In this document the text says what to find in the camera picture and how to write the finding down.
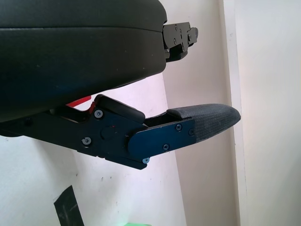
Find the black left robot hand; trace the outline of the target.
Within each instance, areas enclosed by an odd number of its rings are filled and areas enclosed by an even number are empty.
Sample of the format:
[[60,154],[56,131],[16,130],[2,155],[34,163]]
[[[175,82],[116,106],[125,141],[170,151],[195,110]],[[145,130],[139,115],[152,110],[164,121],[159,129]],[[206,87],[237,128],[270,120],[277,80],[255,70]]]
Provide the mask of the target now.
[[144,113],[102,94],[164,71],[197,42],[158,0],[3,0],[0,133],[142,170],[150,157],[207,140],[240,113],[223,104]]

